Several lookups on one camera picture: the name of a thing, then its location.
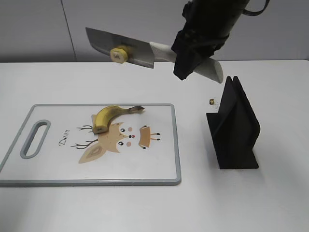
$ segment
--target black plastic holder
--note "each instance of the black plastic holder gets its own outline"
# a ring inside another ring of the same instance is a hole
[[[206,113],[220,169],[256,169],[260,124],[237,76],[227,77],[218,113]]]

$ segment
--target white table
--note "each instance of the white table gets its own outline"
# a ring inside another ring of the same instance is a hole
[[[1,232],[304,232],[309,229],[309,62],[227,61],[260,122],[257,170],[219,170],[206,112],[224,85],[173,64],[0,64],[0,160],[36,103],[172,103],[178,186],[0,188]]]

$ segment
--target banana peel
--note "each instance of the banana peel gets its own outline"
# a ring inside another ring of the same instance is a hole
[[[102,109],[98,114],[96,115],[96,118],[94,120],[94,124],[92,127],[92,132],[94,134],[101,134],[108,132],[109,126],[111,122],[119,117],[120,115],[126,115],[126,114],[140,114],[142,113],[144,108],[140,105],[125,109],[121,108],[118,105],[110,105]]]

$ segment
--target deer illustration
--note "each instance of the deer illustration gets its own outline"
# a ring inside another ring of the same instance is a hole
[[[134,138],[134,135],[124,135],[122,132],[125,132],[125,129],[119,129],[121,124],[123,122],[114,123],[109,126],[109,130],[106,133],[102,133],[98,135],[98,138],[93,141],[86,141],[88,144],[82,145],[82,144],[75,144],[72,145],[72,147],[75,147],[76,149],[86,149],[80,160],[79,163],[86,163],[93,160],[96,160],[103,156],[106,151],[111,151],[115,153],[119,153],[117,149],[117,145],[124,145],[124,143],[121,141],[125,138]],[[78,127],[78,129],[81,130],[90,130],[89,132],[92,132],[92,126],[85,125],[83,127]],[[158,138],[154,139],[151,138],[151,135],[160,135],[160,133],[150,133],[150,127],[143,126],[140,128],[140,141],[139,146],[143,149],[146,149],[146,147],[150,146],[150,140],[160,140]]]

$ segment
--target kitchen knife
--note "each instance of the kitchen knife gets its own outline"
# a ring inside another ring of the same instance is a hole
[[[110,56],[111,61],[129,62],[147,68],[154,68],[155,60],[175,63],[176,54],[165,44],[144,42],[106,31],[86,28],[91,46],[97,51]],[[198,65],[194,72],[218,83],[223,82],[223,71],[220,63],[208,58]]]

